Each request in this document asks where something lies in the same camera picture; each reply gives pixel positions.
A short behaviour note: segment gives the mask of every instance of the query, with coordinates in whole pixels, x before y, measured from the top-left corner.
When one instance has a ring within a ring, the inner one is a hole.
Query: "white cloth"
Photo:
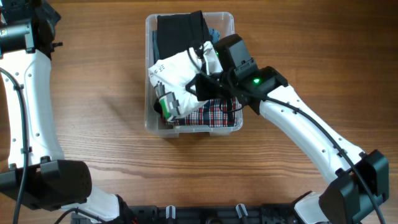
[[[211,42],[205,42],[204,48],[208,73],[221,72],[222,67]],[[191,47],[189,51],[197,67],[201,68],[202,61],[197,57],[194,49]],[[150,83],[155,88],[167,121],[184,118],[206,103],[206,101],[198,101],[195,95],[185,89],[185,85],[197,73],[198,69],[192,64],[187,51],[158,60],[154,66],[148,68]]]

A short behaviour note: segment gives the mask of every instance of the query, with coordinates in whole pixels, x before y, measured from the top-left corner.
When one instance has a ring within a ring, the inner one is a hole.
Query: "blue fabric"
[[[209,28],[209,34],[211,35],[211,43],[215,44],[220,40],[220,32],[213,28]],[[154,63],[160,59],[159,48],[157,47],[157,30],[152,32],[152,45],[154,46]]]

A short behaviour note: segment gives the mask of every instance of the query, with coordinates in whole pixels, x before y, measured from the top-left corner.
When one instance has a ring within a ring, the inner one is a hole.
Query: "robotic arm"
[[[51,53],[54,47],[61,45],[52,43],[54,27],[60,16],[46,2],[39,0],[2,0],[1,3],[0,68],[7,94],[11,151],[10,171],[0,174],[0,191],[18,200],[22,189],[24,197],[21,204],[33,210],[79,211],[93,223],[134,223],[140,212],[133,212],[134,208],[129,208],[120,196],[107,194],[93,186],[87,165],[64,160],[57,141],[49,79]],[[306,153],[329,184],[323,194],[310,193],[292,204],[292,216],[297,217],[296,221],[359,223],[374,210],[367,187],[361,185],[362,177],[377,205],[388,199],[388,162],[380,152],[366,155],[307,107],[276,70],[271,67],[259,70],[238,35],[220,40],[215,49],[223,70],[233,71],[217,94],[228,93],[238,97],[242,105],[249,105],[283,130]],[[207,79],[203,80],[200,75],[197,78],[198,98],[203,91],[206,95],[214,91],[206,89],[211,83],[201,86]],[[17,97],[18,89],[21,89],[24,105]],[[21,150],[24,148],[21,129],[24,116],[29,146],[27,164],[24,163],[25,152]],[[25,187],[23,175],[27,176],[26,182],[29,183]],[[251,208],[238,205],[234,209],[246,224],[245,217]],[[153,214],[164,218],[163,222],[174,222],[178,214],[185,211],[176,212],[175,207],[167,207],[157,212],[154,210]]]

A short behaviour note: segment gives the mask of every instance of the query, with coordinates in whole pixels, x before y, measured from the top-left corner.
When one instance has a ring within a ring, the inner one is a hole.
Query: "white storage bin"
[[[158,114],[153,106],[157,99],[154,87],[150,84],[148,77],[148,68],[154,64],[154,51],[152,45],[152,31],[157,30],[157,16],[169,16],[173,14],[152,14],[146,19],[146,82],[145,82],[145,129],[152,133],[157,134],[163,138],[178,138],[180,133],[198,133],[209,132],[212,136],[229,135],[233,131],[242,128],[243,113],[242,111],[236,112],[236,126],[235,127],[222,127],[210,128],[207,125],[196,126],[178,126],[165,124],[160,114]],[[234,34],[234,17],[228,12],[204,12],[203,17],[206,20],[209,28],[218,30],[221,34],[220,38]]]

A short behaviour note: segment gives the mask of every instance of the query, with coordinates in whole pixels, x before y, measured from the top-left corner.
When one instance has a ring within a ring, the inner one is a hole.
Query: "brown table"
[[[390,199],[381,208],[388,223],[397,223],[397,2],[52,2],[63,16],[56,40],[64,46],[53,54],[50,82],[57,135],[66,158],[85,161],[101,189],[129,205],[163,207],[284,203],[326,188],[308,157],[250,108],[243,128],[227,138],[161,139],[144,130],[146,17],[228,11],[260,67],[276,68],[346,139],[387,156]],[[10,136],[0,86],[6,165]],[[0,195],[1,223],[11,223],[14,205]],[[20,221],[53,223],[60,214],[22,208]]]

